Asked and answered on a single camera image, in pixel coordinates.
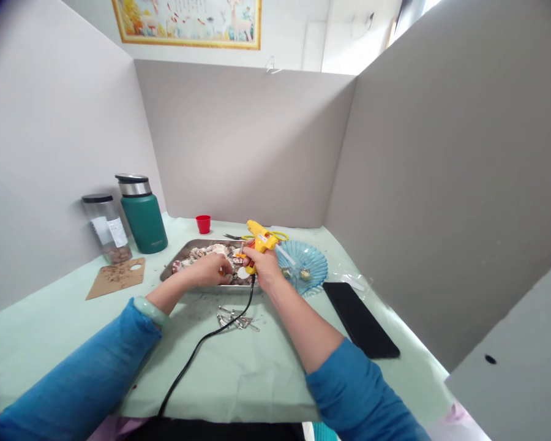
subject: red cup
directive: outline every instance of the red cup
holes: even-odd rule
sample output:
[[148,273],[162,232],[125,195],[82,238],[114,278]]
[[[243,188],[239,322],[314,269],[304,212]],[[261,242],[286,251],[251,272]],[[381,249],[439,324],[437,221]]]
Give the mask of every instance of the red cup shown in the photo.
[[200,234],[210,233],[210,216],[196,216],[196,222],[198,223]]

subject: painting frame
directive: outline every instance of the painting frame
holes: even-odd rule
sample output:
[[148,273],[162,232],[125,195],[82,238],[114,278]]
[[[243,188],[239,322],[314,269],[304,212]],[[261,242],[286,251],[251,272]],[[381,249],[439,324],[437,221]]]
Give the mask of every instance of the painting frame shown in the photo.
[[238,50],[261,50],[261,10],[262,0],[253,0],[255,3],[255,21],[253,30],[253,39],[251,42],[240,42],[238,40],[197,40],[197,39],[180,39],[178,37],[159,37],[159,36],[144,36],[131,35],[126,33],[125,23],[121,16],[122,11],[119,6],[119,1],[111,0],[114,8],[114,15],[118,25],[118,31],[121,41],[126,44],[143,44],[143,45],[163,45],[163,46],[178,46],[178,47],[203,47],[203,48],[218,48],[218,49],[238,49]]

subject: small bottle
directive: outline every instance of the small bottle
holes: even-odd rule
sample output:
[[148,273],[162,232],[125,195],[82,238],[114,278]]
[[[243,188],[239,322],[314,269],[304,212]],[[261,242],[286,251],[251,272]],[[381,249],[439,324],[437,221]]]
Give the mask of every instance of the small bottle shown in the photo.
[[143,175],[115,175],[121,188],[122,208],[130,230],[143,254],[160,252],[167,247],[167,235],[157,198],[151,192],[149,178]]
[[86,212],[92,221],[94,231],[102,244],[102,252],[111,264],[125,262],[133,257],[129,240],[124,232],[121,217],[109,194],[82,196]]

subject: yellow glue gun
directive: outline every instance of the yellow glue gun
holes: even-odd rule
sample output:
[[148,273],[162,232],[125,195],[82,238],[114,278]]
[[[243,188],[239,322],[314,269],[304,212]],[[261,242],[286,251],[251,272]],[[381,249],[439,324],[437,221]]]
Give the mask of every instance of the yellow glue gun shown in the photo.
[[[255,238],[255,243],[251,245],[251,248],[255,248],[260,253],[264,253],[266,249],[276,249],[276,245],[280,242],[275,235],[267,231],[263,225],[254,220],[247,221],[247,228]],[[251,263],[245,267],[245,270],[247,274],[256,274],[257,269],[255,269],[255,262],[251,261]]]

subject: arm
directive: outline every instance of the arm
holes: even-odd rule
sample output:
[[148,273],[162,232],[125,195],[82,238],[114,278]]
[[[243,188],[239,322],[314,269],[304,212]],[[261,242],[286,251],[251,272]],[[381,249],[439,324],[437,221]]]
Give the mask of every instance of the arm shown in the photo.
[[320,317],[283,277],[273,251],[245,248],[307,373],[323,421],[344,440],[429,439],[380,368]]
[[[224,282],[232,272],[218,254],[174,274],[147,299],[169,314],[194,286]],[[161,338],[129,300],[119,317],[69,355],[0,414],[3,440],[85,440],[124,397],[145,355]]]

